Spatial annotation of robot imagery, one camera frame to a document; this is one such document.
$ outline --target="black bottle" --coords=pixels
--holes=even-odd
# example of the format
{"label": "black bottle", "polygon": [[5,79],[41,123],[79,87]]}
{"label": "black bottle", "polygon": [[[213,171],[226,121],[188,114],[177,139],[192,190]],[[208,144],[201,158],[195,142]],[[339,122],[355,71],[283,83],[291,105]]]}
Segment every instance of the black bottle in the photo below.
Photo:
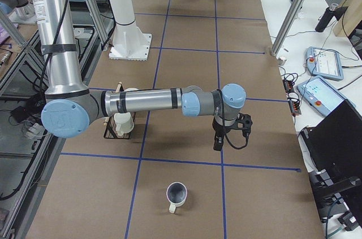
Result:
{"label": "black bottle", "polygon": [[319,23],[317,24],[315,30],[317,32],[323,32],[326,29],[327,25],[329,24],[330,20],[334,16],[334,11],[337,8],[338,4],[332,3],[329,7],[327,7],[326,11],[324,12],[322,18],[320,19]]}

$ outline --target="white device with blue trim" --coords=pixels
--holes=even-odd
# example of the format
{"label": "white device with blue trim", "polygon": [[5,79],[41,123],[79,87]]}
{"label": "white device with blue trim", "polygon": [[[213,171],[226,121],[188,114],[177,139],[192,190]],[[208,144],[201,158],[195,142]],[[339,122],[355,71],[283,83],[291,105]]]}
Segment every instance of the white device with blue trim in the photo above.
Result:
{"label": "white device with blue trim", "polygon": [[344,79],[341,58],[337,51],[309,47],[305,56],[311,75],[320,75],[336,81]]}
{"label": "white device with blue trim", "polygon": [[323,116],[328,116],[341,102],[347,99],[323,77],[316,76],[297,86],[302,97]]}

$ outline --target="black cylinder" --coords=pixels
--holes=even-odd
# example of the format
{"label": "black cylinder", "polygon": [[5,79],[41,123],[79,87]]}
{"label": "black cylinder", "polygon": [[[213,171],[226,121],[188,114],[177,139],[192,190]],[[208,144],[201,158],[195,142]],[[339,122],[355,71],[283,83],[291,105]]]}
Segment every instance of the black cylinder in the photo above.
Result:
{"label": "black cylinder", "polygon": [[317,24],[315,30],[317,32],[323,32],[324,29],[326,29],[327,25],[329,24],[330,20],[333,18],[333,16],[334,16],[334,11],[330,10],[329,7],[327,7],[322,18],[320,19],[319,23]]}

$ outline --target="white table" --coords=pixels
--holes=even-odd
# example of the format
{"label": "white table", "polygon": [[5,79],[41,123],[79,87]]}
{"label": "white table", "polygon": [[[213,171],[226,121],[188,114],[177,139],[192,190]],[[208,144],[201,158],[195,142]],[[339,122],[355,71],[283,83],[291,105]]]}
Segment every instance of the white table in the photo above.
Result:
{"label": "white table", "polygon": [[[284,18],[290,7],[290,0],[261,0],[262,7],[265,14],[265,19],[268,22],[269,33],[272,36],[271,40],[274,42],[274,37],[277,36],[279,29],[284,21]],[[299,12],[298,18],[294,21],[288,35],[296,34],[298,32],[304,31],[314,31],[315,26],[318,23],[318,18],[324,13],[325,9],[328,7],[325,0],[305,0],[303,3],[303,8]],[[308,47],[322,47],[326,38],[323,48],[324,49],[334,49],[346,57],[357,59],[353,54],[356,51],[352,48],[350,41],[346,37],[336,37],[331,32],[333,26],[326,28],[323,33],[303,33],[297,34],[295,36],[287,37],[283,43],[283,47],[279,51],[277,57],[283,55],[287,58],[286,64],[283,68],[287,73],[296,72],[301,74],[305,71],[305,51]],[[353,61],[349,59],[342,58],[343,66],[357,66],[362,65],[362,61]],[[340,88],[354,78],[362,74],[362,68],[355,69],[343,69],[344,80],[342,81],[332,81],[328,80],[336,88]],[[308,70],[306,73],[302,74],[296,82],[296,85],[309,80],[310,74]],[[341,90],[341,92],[351,100],[355,105],[356,109],[360,114],[362,114],[362,78],[355,81],[350,86]],[[295,129],[299,132],[305,126],[316,126],[324,117],[320,115],[313,107],[311,107],[305,100],[301,104],[301,115],[296,117]],[[301,150],[303,152],[304,162],[308,171],[315,170],[315,166],[312,164],[308,149],[306,148],[303,140],[299,140]],[[329,233],[334,231],[340,226],[340,223],[337,221],[337,216],[334,216],[329,221],[328,231]],[[362,228],[358,227],[352,232],[341,231],[333,236],[334,239],[361,239],[362,238]]]}

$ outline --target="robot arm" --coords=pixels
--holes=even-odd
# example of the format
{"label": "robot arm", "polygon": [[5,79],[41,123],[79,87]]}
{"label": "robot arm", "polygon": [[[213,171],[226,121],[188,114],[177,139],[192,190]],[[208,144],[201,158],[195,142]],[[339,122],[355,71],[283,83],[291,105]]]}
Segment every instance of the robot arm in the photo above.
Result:
{"label": "robot arm", "polygon": [[5,14],[9,14],[13,9],[22,20],[29,19],[35,14],[28,0],[0,0],[0,10]]}
{"label": "robot arm", "polygon": [[49,80],[41,119],[55,136],[79,135],[96,119],[116,113],[181,108],[185,116],[214,116],[215,150],[221,150],[224,137],[228,140],[226,134],[232,129],[242,130],[247,143],[252,121],[250,116],[239,113],[246,98],[241,86],[229,84],[212,92],[203,92],[196,86],[90,92],[81,79],[68,0],[33,2]]}

